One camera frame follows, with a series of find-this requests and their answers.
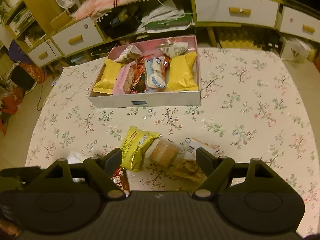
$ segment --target yellow drawer handle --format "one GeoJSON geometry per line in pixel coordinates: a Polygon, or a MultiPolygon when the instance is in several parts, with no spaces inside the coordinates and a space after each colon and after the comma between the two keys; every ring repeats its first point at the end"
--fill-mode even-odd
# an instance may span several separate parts
{"type": "Polygon", "coordinates": [[[48,56],[48,53],[47,53],[47,52],[41,53],[41,54],[39,55],[39,59],[43,60],[43,59],[45,59],[47,56],[48,56]]]}
{"type": "Polygon", "coordinates": [[[242,9],[242,8],[237,8],[237,7],[229,7],[229,12],[230,13],[239,13],[239,14],[244,14],[244,15],[250,15],[251,14],[251,9],[242,9]]]}
{"type": "Polygon", "coordinates": [[[302,26],[302,29],[303,29],[304,31],[310,32],[310,33],[315,33],[315,32],[316,32],[316,30],[315,30],[314,28],[312,28],[312,27],[310,27],[310,26],[308,26],[308,25],[303,25],[303,26],[302,26]]]}
{"type": "Polygon", "coordinates": [[[71,40],[69,40],[68,43],[70,45],[72,45],[73,43],[76,43],[76,42],[81,41],[81,40],[83,40],[82,35],[79,35],[79,36],[76,36],[76,37],[72,38],[71,40]]]}

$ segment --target white drawer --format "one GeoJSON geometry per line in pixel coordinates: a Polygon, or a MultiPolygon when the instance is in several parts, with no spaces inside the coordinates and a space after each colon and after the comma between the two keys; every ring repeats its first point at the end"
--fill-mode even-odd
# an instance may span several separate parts
{"type": "Polygon", "coordinates": [[[48,62],[57,58],[53,49],[44,41],[38,47],[28,53],[31,60],[38,66],[47,65],[48,62]]]}
{"type": "Polygon", "coordinates": [[[284,6],[277,29],[312,41],[320,42],[320,21],[312,16],[284,6]]]}
{"type": "Polygon", "coordinates": [[[269,0],[195,0],[198,22],[234,22],[274,28],[278,3],[269,0]]]}
{"type": "Polygon", "coordinates": [[[103,42],[90,17],[57,33],[52,39],[65,56],[103,42]]]}

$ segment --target floral tablecloth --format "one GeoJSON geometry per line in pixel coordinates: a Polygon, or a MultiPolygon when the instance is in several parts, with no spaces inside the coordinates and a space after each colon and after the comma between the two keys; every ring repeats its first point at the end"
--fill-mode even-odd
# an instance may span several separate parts
{"type": "MultiPolygon", "coordinates": [[[[103,156],[131,125],[188,149],[196,138],[236,162],[260,157],[303,198],[302,236],[317,231],[319,161],[309,118],[290,74],[271,52],[199,48],[201,105],[97,109],[87,98],[103,65],[65,68],[31,138],[27,166],[103,156]]],[[[177,190],[184,182],[150,164],[128,172],[131,190],[177,190]]]]}

